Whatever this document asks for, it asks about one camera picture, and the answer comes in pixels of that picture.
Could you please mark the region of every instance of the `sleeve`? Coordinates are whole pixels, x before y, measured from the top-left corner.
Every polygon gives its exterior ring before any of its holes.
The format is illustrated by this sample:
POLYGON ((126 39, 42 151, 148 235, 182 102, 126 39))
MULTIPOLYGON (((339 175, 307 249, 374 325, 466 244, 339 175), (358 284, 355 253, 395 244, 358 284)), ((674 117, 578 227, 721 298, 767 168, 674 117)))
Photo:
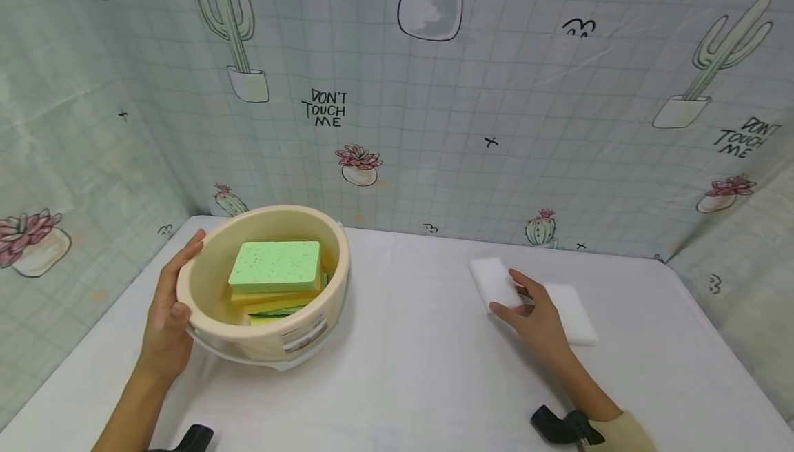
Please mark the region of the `sleeve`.
POLYGON ((599 452, 657 452, 653 440, 648 433, 634 419, 631 412, 623 412, 612 421, 590 421, 590 426, 595 428, 604 439, 604 443, 595 446, 584 446, 585 451, 599 452))

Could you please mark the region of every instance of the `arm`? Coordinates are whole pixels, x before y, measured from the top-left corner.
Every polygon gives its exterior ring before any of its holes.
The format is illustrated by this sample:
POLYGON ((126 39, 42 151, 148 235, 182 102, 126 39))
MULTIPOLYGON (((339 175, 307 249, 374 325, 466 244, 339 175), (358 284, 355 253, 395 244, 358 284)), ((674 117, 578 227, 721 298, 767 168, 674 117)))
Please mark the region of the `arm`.
POLYGON ((141 355, 108 424, 91 452, 143 452, 150 445, 163 401, 184 371, 193 339, 185 332, 189 308, 176 301, 179 269, 202 249, 200 229, 162 269, 141 346, 141 355))
POLYGON ((604 436, 604 444, 585 445, 585 449, 656 452, 646 431, 601 389, 571 350, 560 314, 544 286, 514 269, 510 270, 510 275, 522 285, 518 288, 519 294, 531 297, 534 306, 510 309, 492 302, 491 310, 516 330, 529 351, 560 381, 576 409, 584 412, 590 425, 604 436))

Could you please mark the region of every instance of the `green sponge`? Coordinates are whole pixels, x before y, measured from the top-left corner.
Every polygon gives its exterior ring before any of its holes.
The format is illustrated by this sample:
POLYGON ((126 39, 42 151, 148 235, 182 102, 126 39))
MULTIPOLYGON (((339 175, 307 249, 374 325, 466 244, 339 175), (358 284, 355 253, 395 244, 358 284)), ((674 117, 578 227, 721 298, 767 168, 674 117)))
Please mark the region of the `green sponge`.
POLYGON ((235 294, 315 290, 320 281, 319 242, 246 242, 229 275, 235 294))

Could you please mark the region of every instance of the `white eraser sponge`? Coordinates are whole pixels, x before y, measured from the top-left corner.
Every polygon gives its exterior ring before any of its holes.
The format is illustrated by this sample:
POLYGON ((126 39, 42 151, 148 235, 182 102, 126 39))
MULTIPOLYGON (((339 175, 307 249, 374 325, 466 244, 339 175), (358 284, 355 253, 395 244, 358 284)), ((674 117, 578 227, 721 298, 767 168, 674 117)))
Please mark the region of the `white eraser sponge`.
POLYGON ((565 338, 575 345, 595 345, 598 341, 596 328, 590 322, 590 316, 584 310, 584 304, 576 289, 571 285, 558 283, 547 283, 545 289, 560 313, 565 338))
POLYGON ((493 314, 491 302, 499 302, 508 307, 517 307, 523 304, 521 297, 516 291, 516 284, 507 273, 507 268, 499 258, 472 259, 469 261, 469 269, 477 290, 480 291, 482 302, 485 303, 487 314, 493 314))

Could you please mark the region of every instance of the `table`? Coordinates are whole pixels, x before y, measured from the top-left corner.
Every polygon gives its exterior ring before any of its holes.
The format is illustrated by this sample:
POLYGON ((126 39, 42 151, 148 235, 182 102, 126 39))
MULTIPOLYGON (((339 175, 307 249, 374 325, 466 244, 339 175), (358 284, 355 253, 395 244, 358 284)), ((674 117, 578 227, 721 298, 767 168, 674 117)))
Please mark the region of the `table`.
MULTIPOLYGON (((0 434, 0 450, 90 450, 134 365, 158 270, 199 227, 223 219, 182 226, 0 434)), ((656 260, 347 232, 349 293, 323 350, 279 373, 197 347, 153 446, 176 446, 198 422, 215 430, 215 452, 558 450, 529 416, 542 404, 562 415, 564 400, 514 334, 485 315, 466 266, 498 256, 576 286, 600 338, 576 353, 661 451, 794 450, 792 431, 656 260)))

